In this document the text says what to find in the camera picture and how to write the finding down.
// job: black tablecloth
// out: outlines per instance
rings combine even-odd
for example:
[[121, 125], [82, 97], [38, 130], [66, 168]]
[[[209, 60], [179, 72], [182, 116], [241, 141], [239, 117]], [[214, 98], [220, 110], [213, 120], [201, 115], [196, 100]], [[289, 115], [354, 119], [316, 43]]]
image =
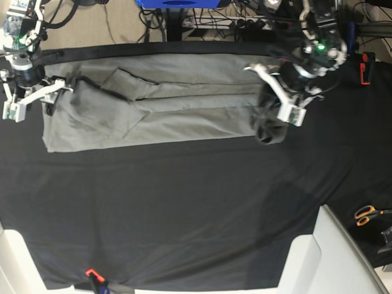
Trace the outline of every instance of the black tablecloth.
[[391, 263], [376, 252], [392, 220], [355, 228], [353, 212], [392, 207], [392, 67], [377, 64], [367, 87], [357, 66], [337, 75], [275, 146], [249, 137], [48, 154], [34, 104], [25, 122], [0, 122], [1, 222], [24, 236], [49, 288], [86, 282], [89, 267], [151, 290], [275, 287], [324, 203], [374, 266]]

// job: scissors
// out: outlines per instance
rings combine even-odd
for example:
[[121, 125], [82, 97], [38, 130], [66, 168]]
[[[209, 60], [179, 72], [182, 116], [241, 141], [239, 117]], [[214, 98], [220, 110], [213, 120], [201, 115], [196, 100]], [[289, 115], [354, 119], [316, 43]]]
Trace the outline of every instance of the scissors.
[[377, 216], [389, 213], [392, 213], [392, 209], [377, 210], [374, 208], [373, 205], [366, 205], [360, 210], [358, 210], [354, 216], [356, 220], [356, 225], [360, 227], [362, 225], [366, 225], [368, 222], [370, 222], [373, 218]]

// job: gray pants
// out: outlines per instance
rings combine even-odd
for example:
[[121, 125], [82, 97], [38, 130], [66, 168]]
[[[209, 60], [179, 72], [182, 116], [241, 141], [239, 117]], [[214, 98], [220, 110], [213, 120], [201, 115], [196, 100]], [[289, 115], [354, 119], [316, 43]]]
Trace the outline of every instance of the gray pants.
[[153, 55], [47, 67], [47, 75], [88, 77], [44, 114], [48, 152], [74, 152], [254, 135], [262, 81], [244, 72], [272, 58]]

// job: blue box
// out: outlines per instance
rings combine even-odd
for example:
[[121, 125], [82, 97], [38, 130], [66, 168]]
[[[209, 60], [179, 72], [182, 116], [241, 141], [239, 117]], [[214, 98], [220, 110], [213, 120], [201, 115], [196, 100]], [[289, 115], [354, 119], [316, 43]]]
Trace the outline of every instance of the blue box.
[[220, 0], [138, 0], [146, 9], [154, 8], [216, 8]]

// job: black cloth edge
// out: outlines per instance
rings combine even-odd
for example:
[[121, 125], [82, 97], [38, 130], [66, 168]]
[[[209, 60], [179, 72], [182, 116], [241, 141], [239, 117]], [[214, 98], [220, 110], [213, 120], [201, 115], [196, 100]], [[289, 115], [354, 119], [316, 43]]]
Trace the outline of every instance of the black cloth edge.
[[45, 50], [42, 60], [46, 65], [89, 59], [141, 56], [156, 54], [236, 54], [269, 56], [271, 43], [235, 43], [219, 41], [192, 41], [104, 45], [86, 48]]

